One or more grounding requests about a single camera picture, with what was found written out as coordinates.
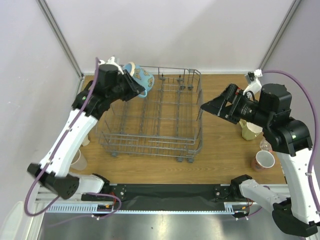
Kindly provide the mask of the blue butterfly mug orange inside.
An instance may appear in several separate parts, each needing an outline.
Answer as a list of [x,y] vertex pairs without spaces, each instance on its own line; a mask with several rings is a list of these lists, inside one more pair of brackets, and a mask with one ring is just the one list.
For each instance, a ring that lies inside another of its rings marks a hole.
[[149,91],[153,88],[155,83],[155,77],[140,65],[129,62],[122,67],[123,70],[126,70],[129,75],[142,87],[144,91],[138,95],[140,98],[146,98]]

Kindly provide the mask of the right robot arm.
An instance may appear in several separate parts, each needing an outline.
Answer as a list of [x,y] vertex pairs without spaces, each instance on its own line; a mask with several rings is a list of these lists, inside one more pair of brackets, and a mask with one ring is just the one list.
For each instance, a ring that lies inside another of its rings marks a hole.
[[291,101],[291,93],[281,84],[263,85],[259,100],[250,100],[244,90],[231,83],[201,109],[233,124],[245,120],[262,128],[280,160],[290,196],[277,194],[246,174],[231,180],[230,195],[235,201],[253,200],[270,212],[283,233],[307,238],[318,232],[320,216],[313,197],[320,193],[308,186],[314,147],[308,127],[290,116]]

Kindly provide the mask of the pale yellow mug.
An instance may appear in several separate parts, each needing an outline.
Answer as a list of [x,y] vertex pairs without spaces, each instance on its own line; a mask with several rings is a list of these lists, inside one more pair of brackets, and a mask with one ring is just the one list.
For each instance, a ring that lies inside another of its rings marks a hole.
[[254,140],[263,131],[262,127],[255,125],[251,122],[247,122],[244,119],[241,119],[239,121],[239,124],[242,128],[241,135],[246,141]]

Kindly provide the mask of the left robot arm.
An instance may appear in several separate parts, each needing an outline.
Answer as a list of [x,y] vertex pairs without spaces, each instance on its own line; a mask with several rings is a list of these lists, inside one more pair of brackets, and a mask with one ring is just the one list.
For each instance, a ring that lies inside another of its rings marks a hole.
[[120,67],[100,63],[84,89],[71,106],[67,123],[49,153],[40,163],[30,163],[27,172],[39,183],[63,199],[75,193],[92,193],[98,200],[109,197],[109,182],[97,174],[74,176],[69,173],[73,158],[85,137],[104,112],[117,100],[129,101],[146,91],[143,70],[132,62]]

